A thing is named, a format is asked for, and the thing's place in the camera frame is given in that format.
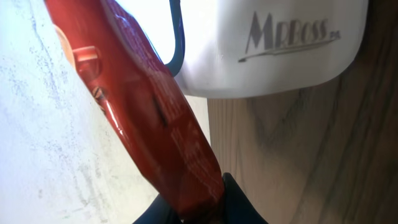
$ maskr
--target wooden board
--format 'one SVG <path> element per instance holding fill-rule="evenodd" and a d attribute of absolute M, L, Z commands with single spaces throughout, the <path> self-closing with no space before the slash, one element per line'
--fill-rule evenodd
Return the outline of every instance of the wooden board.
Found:
<path fill-rule="evenodd" d="M 371 1 L 361 50 L 319 86 L 209 100 L 210 135 L 273 224 L 398 223 L 398 2 Z"/>

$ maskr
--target brown wooden table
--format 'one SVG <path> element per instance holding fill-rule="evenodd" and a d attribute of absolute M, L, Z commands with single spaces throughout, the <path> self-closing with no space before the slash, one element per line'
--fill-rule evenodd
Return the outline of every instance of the brown wooden table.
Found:
<path fill-rule="evenodd" d="M 356 60 L 319 86 L 209 100 L 213 150 L 273 224 L 398 223 L 398 1 L 371 1 Z"/>

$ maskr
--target white appliance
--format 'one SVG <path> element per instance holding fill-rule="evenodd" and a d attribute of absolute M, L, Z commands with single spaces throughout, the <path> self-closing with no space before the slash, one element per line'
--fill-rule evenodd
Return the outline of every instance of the white appliance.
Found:
<path fill-rule="evenodd" d="M 119 2 L 126 10 L 141 4 Z M 207 98 L 266 95 L 331 80 L 354 60 L 368 8 L 368 0 L 170 0 L 169 3 L 168 19 L 156 20 L 143 28 L 166 29 L 166 24 L 172 21 L 174 39 L 167 38 L 170 31 L 164 30 L 163 34 L 148 36 L 152 43 L 158 43 L 154 44 L 157 50 L 160 49 L 157 45 L 175 47 L 172 60 L 170 52 L 164 57 L 159 50 L 158 53 L 162 59 L 167 57 L 163 61 L 176 75 L 182 91 Z M 158 7 L 165 9 L 154 3 L 151 7 L 158 11 Z M 148 21 L 132 14 L 141 25 Z"/>

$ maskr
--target wooden surface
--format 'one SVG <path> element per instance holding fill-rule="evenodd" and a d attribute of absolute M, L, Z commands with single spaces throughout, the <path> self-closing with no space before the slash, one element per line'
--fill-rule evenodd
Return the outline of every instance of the wooden surface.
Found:
<path fill-rule="evenodd" d="M 273 224 L 398 223 L 398 2 L 371 1 L 361 50 L 320 86 L 209 100 L 211 144 Z"/>

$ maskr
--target red packet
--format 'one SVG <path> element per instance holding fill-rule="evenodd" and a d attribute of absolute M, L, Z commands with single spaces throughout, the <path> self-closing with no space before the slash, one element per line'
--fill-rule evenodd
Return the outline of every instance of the red packet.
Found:
<path fill-rule="evenodd" d="M 143 176 L 181 219 L 215 212 L 224 193 L 216 157 L 136 20 L 115 0 L 46 5 L 67 59 Z"/>

